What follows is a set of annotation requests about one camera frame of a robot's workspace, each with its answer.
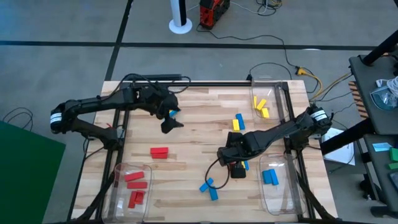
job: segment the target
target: red power tool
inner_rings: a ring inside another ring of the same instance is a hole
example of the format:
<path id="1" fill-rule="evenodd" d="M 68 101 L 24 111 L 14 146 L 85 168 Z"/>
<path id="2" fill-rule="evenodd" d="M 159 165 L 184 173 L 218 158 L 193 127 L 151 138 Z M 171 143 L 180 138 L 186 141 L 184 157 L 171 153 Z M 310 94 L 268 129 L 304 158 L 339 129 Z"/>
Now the red power tool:
<path id="1" fill-rule="evenodd" d="M 230 4 L 230 0 L 200 0 L 200 25 L 212 29 Z"/>

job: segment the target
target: white paper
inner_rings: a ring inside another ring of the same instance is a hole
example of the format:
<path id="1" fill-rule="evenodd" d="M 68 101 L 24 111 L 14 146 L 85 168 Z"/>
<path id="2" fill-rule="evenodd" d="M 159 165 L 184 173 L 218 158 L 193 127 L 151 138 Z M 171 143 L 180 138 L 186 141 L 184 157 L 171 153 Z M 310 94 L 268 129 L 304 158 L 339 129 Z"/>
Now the white paper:
<path id="1" fill-rule="evenodd" d="M 342 130 L 336 128 L 330 128 L 329 131 L 322 136 L 322 142 L 327 141 L 328 139 L 342 132 L 343 132 Z M 353 155 L 354 155 L 354 143 L 349 143 L 346 146 L 343 146 L 333 152 L 324 155 L 323 158 L 330 161 L 341 162 L 346 164 L 351 160 L 351 158 L 353 158 Z M 351 160 L 351 162 L 349 162 L 349 165 L 355 166 L 355 157 L 353 158 L 353 160 Z"/>

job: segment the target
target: red block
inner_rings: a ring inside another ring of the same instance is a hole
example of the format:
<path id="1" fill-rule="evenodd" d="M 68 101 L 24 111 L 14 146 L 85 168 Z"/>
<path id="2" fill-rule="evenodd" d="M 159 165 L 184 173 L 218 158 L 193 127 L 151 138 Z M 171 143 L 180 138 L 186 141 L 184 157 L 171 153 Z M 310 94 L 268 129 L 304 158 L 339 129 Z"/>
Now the red block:
<path id="1" fill-rule="evenodd" d="M 134 203 L 142 205 L 142 202 L 144 201 L 144 194 L 145 192 L 143 190 L 137 190 L 137 197 Z"/>
<path id="2" fill-rule="evenodd" d="M 127 183 L 127 189 L 146 189 L 148 186 L 147 182 L 129 182 Z"/>
<path id="3" fill-rule="evenodd" d="M 128 175 L 124 176 L 124 180 L 126 182 L 131 181 L 131 180 L 140 179 L 140 178 L 144 178 L 144 172 L 143 171 L 135 172 L 135 173 L 128 174 Z"/>
<path id="4" fill-rule="evenodd" d="M 137 198 L 137 192 L 135 192 L 135 191 L 131 192 L 130 201 L 129 201 L 129 208 L 135 208 L 136 207 L 136 198 Z"/>
<path id="5" fill-rule="evenodd" d="M 167 153 L 152 154 L 153 159 L 167 159 Z"/>
<path id="6" fill-rule="evenodd" d="M 168 152 L 169 152 L 168 147 L 155 147 L 150 149 L 151 154 L 163 154 Z"/>

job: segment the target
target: yellow cable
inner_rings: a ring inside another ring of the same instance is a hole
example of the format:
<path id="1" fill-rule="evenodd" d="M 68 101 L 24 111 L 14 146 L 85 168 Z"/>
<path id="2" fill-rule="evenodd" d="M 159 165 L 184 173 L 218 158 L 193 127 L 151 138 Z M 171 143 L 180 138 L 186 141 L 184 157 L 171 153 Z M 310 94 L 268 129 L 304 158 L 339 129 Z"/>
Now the yellow cable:
<path id="1" fill-rule="evenodd" d="M 318 97 L 319 95 L 321 95 L 322 93 L 324 93 L 325 91 L 327 91 L 327 89 L 329 89 L 330 87 L 332 87 L 334 84 L 336 84 L 337 82 L 339 82 L 340 80 L 346 78 L 348 75 L 350 75 L 351 72 L 348 72 L 347 74 L 343 75 L 342 77 L 336 79 L 334 82 L 332 82 L 330 85 L 328 85 L 328 87 L 326 87 L 323 91 L 318 92 L 317 94 L 315 94 L 310 100 L 315 99 L 316 97 Z"/>
<path id="2" fill-rule="evenodd" d="M 320 92 L 322 91 L 322 88 L 323 88 L 323 83 L 322 83 L 322 81 L 321 81 L 318 77 L 316 77 L 315 75 L 309 74 L 308 72 L 305 72 L 305 75 L 308 75 L 308 76 L 310 76 L 310 77 L 316 79 L 316 80 L 319 82 L 320 88 L 319 88 L 319 90 L 317 91 L 317 94 L 315 94 L 315 95 L 320 94 Z"/>

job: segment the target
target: blue block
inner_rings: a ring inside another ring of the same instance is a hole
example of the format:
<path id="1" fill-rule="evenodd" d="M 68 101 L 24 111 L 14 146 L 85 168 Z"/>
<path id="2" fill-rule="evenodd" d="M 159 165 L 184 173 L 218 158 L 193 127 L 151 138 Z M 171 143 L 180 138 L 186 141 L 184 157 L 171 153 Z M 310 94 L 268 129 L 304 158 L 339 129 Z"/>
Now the blue block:
<path id="1" fill-rule="evenodd" d="M 207 182 L 211 185 L 213 183 L 213 179 L 210 177 Z M 205 190 L 207 190 L 209 186 L 206 184 L 206 182 L 199 188 L 199 190 L 201 192 L 204 192 Z"/>
<path id="2" fill-rule="evenodd" d="M 246 167 L 246 170 L 249 170 L 249 163 L 248 161 L 243 161 L 244 162 L 244 166 Z"/>
<path id="3" fill-rule="evenodd" d="M 170 115 L 170 117 L 172 118 L 172 117 L 174 117 L 176 114 L 178 113 L 178 111 L 171 111 L 170 113 L 169 113 L 169 115 Z"/>
<path id="4" fill-rule="evenodd" d="M 273 185 L 278 185 L 278 177 L 276 176 L 276 172 L 274 169 L 270 169 L 269 172 L 271 173 L 271 179 L 272 179 L 272 184 Z"/>
<path id="5" fill-rule="evenodd" d="M 269 170 L 262 171 L 262 179 L 263 179 L 265 184 L 271 184 L 272 183 L 271 173 L 269 172 Z"/>
<path id="6" fill-rule="evenodd" d="M 209 189 L 211 200 L 218 200 L 217 190 L 216 189 Z"/>
<path id="7" fill-rule="evenodd" d="M 242 114 L 236 114 L 236 119 L 238 119 L 238 121 L 239 121 L 239 129 L 244 130 L 244 122 L 243 122 Z"/>

